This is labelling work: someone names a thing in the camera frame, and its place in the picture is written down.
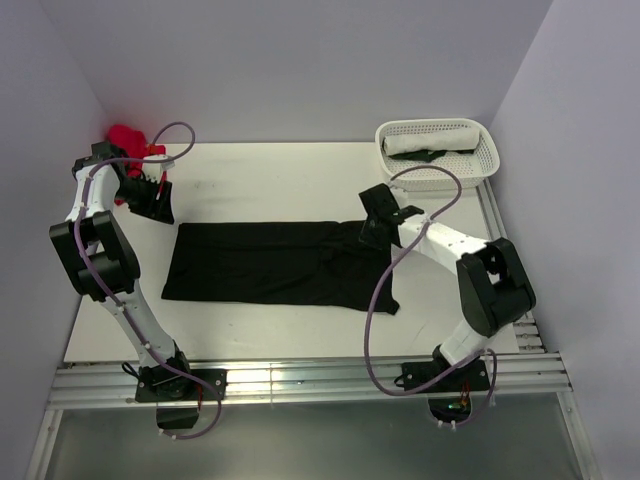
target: white tabletop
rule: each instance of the white tabletop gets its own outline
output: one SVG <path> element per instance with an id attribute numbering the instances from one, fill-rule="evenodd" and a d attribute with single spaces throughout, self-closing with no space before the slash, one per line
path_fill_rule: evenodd
<path id="1" fill-rule="evenodd" d="M 168 146 L 177 153 L 182 145 Z M 275 360 L 360 357 L 363 312 L 340 307 L 199 303 L 162 300 L 178 224 L 364 219 L 358 193 L 383 181 L 373 143 L 198 144 L 169 171 L 175 225 L 132 215 L 115 217 L 142 268 L 140 283 L 159 323 L 190 360 Z M 411 199 L 433 212 L 452 192 Z M 441 222 L 488 238 L 475 189 L 465 191 Z M 376 314 L 375 356 L 430 354 L 462 319 L 457 279 L 411 253 L 394 272 L 395 316 Z M 493 341 L 518 353 L 511 326 Z M 85 297 L 66 362 L 136 360 L 116 321 Z"/>

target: plastic basket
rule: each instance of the plastic basket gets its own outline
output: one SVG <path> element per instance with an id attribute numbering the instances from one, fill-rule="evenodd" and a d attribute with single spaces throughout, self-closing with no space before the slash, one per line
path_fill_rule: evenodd
<path id="1" fill-rule="evenodd" d="M 425 165 L 425 162 L 413 160 L 393 160 L 384 153 L 382 142 L 387 135 L 401 135 L 414 133 L 431 133 L 456 128 L 480 128 L 480 142 L 471 155 L 447 152 L 431 165 L 446 168 L 456 175 L 464 188 L 473 188 L 482 180 L 493 175 L 500 166 L 500 157 L 495 143 L 486 128 L 478 122 L 466 118 L 438 118 L 424 120 L 399 120 L 387 122 L 376 131 L 376 144 L 380 154 L 380 165 L 386 179 L 394 174 L 415 165 Z M 455 183 L 447 175 L 435 170 L 416 170 L 402 175 L 394 180 L 394 185 L 408 192 L 425 192 L 430 190 L 455 189 Z"/>

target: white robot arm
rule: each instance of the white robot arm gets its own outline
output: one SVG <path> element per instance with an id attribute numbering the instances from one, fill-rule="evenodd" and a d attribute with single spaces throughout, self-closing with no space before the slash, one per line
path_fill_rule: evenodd
<path id="1" fill-rule="evenodd" d="M 367 221 L 360 239 L 388 248 L 413 244 L 430 217 L 419 208 L 400 208 L 385 184 L 360 193 Z M 483 350 L 505 325 L 531 310 L 536 297 L 513 244 L 499 238 L 482 240 L 465 235 L 441 223 L 431 223 L 415 245 L 419 252 L 458 277 L 464 320 L 434 352 L 443 358 L 444 369 Z"/>
<path id="2" fill-rule="evenodd" d="M 140 369 L 134 374 L 139 386 L 142 385 L 157 401 L 184 399 L 193 393 L 193 382 L 172 373 L 159 362 L 184 373 L 190 373 L 189 364 L 149 308 L 140 289 L 138 259 L 111 213 L 114 200 L 122 199 L 133 213 L 173 223 L 171 183 L 129 177 L 125 167 L 118 162 L 95 173 L 88 195 L 83 198 L 85 183 L 96 164 L 126 157 L 124 150 L 109 142 L 94 144 L 92 152 L 92 156 L 76 161 L 72 171 L 78 187 L 73 208 L 65 222 L 49 229 L 49 236 L 76 291 L 90 296 L 108 310 L 136 349 Z M 80 239 L 85 248 L 101 244 L 102 250 L 89 258 L 104 286 L 113 295 L 107 294 L 105 288 L 96 282 L 78 251 L 73 227 L 83 207 L 85 213 L 80 223 Z"/>
<path id="3" fill-rule="evenodd" d="M 398 227 L 400 245 L 406 247 L 420 234 L 429 218 L 426 214 L 408 218 Z M 457 262 L 465 254 L 473 254 L 487 247 L 487 241 L 470 237 L 442 223 L 433 223 L 427 235 L 413 249 L 435 260 L 454 275 L 457 275 Z M 474 352 L 482 350 L 488 343 L 487 338 L 476 332 L 466 320 L 461 320 L 451 336 L 442 345 L 440 353 L 453 365 Z"/>

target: black garment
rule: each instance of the black garment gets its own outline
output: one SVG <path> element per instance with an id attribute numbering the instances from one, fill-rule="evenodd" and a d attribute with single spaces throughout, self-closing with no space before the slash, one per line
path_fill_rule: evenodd
<path id="1" fill-rule="evenodd" d="M 366 311 L 391 252 L 358 241 L 363 223 L 183 223 L 162 298 Z M 397 312 L 391 285 L 377 312 Z"/>
<path id="2" fill-rule="evenodd" d="M 451 150 L 462 155 L 469 155 L 475 152 L 475 150 Z M 415 152 L 397 153 L 389 156 L 393 160 L 423 160 L 426 163 L 433 162 L 436 158 L 444 157 L 449 150 L 418 150 Z"/>

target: white wall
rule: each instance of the white wall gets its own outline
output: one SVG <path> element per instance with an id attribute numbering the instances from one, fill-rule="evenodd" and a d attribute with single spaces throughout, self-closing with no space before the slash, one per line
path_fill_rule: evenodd
<path id="1" fill-rule="evenodd" d="M 22 478 L 77 305 L 48 237 L 104 113 L 40 5 L 0 2 L 0 476 Z"/>
<path id="2" fill-rule="evenodd" d="M 330 141 L 398 118 L 488 125 L 551 0 L 41 3 L 113 119 Z"/>
<path id="3" fill-rule="evenodd" d="M 494 185 L 606 478 L 640 476 L 640 3 L 555 0 L 491 131 Z"/>

